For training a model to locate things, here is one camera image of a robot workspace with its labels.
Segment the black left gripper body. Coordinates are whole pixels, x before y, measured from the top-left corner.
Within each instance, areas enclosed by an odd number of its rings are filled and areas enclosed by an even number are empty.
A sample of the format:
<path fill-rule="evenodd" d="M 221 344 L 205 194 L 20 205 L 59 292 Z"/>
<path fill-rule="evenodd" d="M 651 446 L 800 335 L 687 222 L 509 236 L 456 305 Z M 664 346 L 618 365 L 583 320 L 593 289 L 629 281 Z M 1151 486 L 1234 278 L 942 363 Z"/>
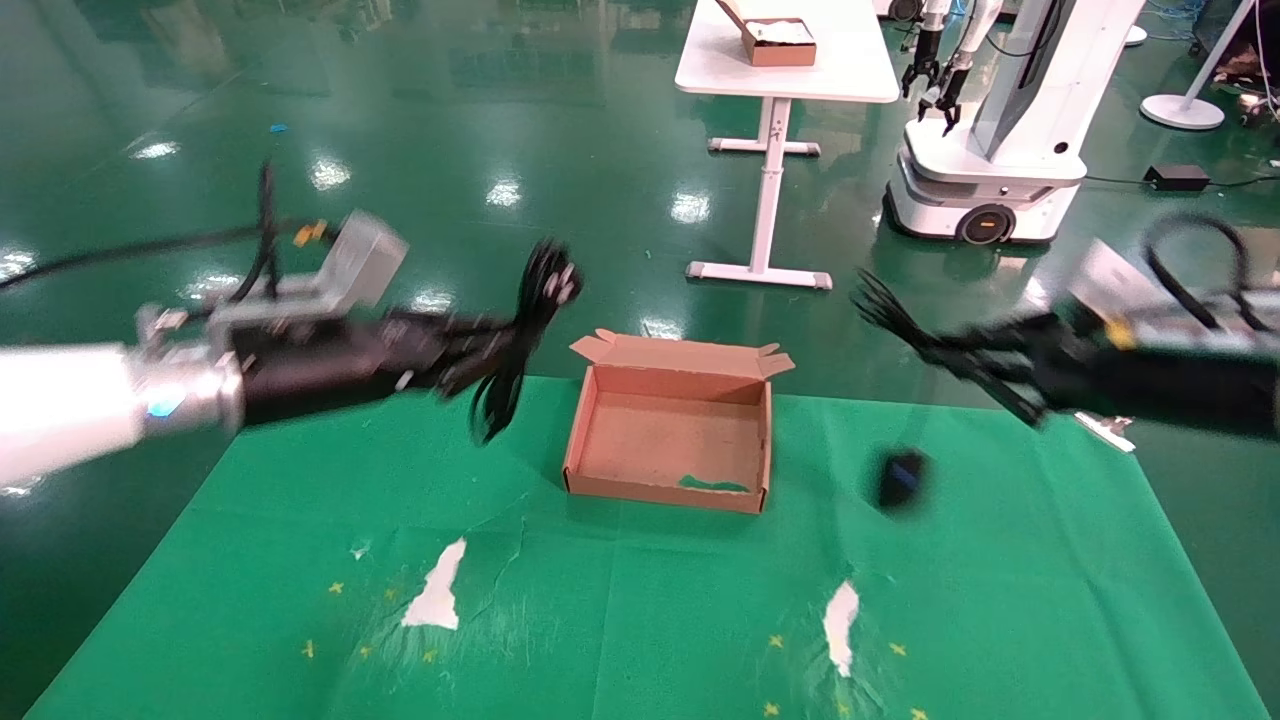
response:
<path fill-rule="evenodd" d="M 330 319 L 298 331 L 239 333 L 243 427 L 434 389 L 453 341 L 474 323 L 453 313 L 390 310 L 376 320 Z"/>

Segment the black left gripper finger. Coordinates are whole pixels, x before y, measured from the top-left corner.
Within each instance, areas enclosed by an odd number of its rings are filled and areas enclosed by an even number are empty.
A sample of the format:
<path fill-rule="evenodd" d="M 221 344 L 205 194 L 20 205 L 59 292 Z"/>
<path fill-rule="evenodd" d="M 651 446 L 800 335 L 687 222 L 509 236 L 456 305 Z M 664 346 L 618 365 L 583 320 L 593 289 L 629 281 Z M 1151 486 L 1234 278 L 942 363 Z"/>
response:
<path fill-rule="evenodd" d="M 490 383 L 492 395 L 518 401 L 524 383 L 524 346 L 449 346 L 438 359 L 438 395 L 442 398 L 453 398 L 485 380 Z"/>
<path fill-rule="evenodd" d="M 531 352 L 531 316 L 517 314 L 511 319 L 489 315 L 445 315 L 440 329 L 448 354 L 489 354 L 492 346 L 509 354 Z"/>

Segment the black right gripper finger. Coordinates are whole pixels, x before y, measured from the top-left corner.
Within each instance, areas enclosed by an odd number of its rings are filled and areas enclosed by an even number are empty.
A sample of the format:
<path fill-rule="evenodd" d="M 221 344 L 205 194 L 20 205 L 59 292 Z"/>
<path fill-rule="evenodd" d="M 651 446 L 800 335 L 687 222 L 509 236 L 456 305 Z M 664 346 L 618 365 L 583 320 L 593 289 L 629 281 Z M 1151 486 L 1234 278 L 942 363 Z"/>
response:
<path fill-rule="evenodd" d="M 980 352 L 1030 354 L 1056 341 L 1061 331 L 1062 319 L 1053 313 L 1015 316 L 993 324 L 968 325 L 937 336 L 933 356 L 951 357 Z"/>
<path fill-rule="evenodd" d="M 982 389 L 1019 421 L 1039 428 L 1048 406 L 1034 392 L 1030 366 L 1016 363 L 963 363 L 957 377 Z"/>

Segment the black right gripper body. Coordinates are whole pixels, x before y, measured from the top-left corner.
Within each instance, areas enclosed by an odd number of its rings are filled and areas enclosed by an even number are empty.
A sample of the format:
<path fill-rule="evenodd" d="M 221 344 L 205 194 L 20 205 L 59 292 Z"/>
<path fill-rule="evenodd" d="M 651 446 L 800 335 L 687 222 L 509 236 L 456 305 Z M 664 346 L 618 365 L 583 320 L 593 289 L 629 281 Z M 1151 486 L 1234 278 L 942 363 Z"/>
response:
<path fill-rule="evenodd" d="M 1079 322 L 1038 345 L 1053 410 L 1254 439 L 1277 439 L 1277 378 L 1276 329 L 1239 316 L 1207 327 L 1170 306 Z"/>

